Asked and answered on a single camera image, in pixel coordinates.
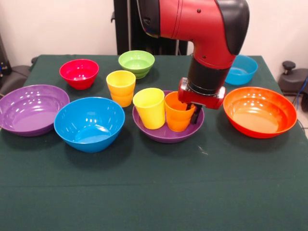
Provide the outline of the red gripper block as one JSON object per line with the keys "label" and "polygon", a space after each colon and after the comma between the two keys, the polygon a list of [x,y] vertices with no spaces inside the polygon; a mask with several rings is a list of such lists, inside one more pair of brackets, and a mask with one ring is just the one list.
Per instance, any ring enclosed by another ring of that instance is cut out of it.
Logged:
{"label": "red gripper block", "polygon": [[190,110],[192,104],[195,104],[195,111],[192,115],[192,124],[196,124],[202,106],[209,109],[219,109],[223,104],[223,100],[226,95],[226,88],[221,87],[218,93],[214,95],[204,95],[197,93],[189,88],[188,79],[183,77],[180,80],[178,89],[178,100],[182,103],[186,103],[186,111]]}

